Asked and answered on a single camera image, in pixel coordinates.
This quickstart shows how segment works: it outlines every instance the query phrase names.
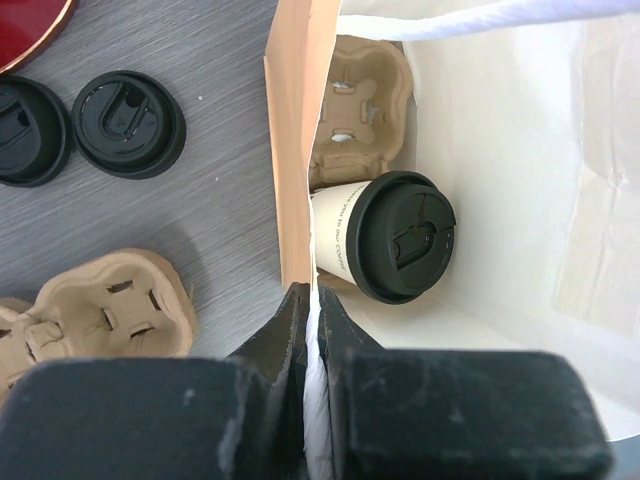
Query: bag handle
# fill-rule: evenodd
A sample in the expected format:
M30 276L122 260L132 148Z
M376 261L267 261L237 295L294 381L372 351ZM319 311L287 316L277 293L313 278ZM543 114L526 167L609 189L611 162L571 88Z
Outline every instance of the bag handle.
M341 15L336 33L371 40L434 40L506 27L610 17L639 10L640 0L502 0L419 20Z

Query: wood grain surface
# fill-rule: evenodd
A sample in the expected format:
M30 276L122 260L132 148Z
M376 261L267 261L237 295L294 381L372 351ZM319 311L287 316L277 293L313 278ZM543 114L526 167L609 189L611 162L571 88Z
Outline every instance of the wood grain surface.
M0 296L32 302L54 275L140 247L193 285L193 355L226 355L270 318L283 296L262 65L275 4L80 1L60 38L17 73L68 108L101 73L149 74L182 106L187 144L149 180L112 177L74 152L45 186L0 186Z

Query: black plastic lid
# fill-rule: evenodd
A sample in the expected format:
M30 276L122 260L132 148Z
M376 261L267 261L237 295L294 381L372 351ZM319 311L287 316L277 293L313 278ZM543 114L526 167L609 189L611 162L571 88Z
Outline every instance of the black plastic lid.
M0 77L0 183L37 187L53 180L71 153L71 124L60 99L22 77Z
M384 303L417 298L446 270L455 223L451 204L426 177L381 175L356 201L347 227L347 257L357 285Z
M93 165L130 179L169 169L184 148L180 106L157 81L137 72L105 73L82 89L71 112L78 148Z

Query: coffee cup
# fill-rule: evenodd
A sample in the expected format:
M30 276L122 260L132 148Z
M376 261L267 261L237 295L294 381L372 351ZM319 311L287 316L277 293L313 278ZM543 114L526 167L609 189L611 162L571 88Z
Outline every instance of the coffee cup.
M318 268L389 304L409 302L442 277L455 215L429 179L394 171L312 195Z

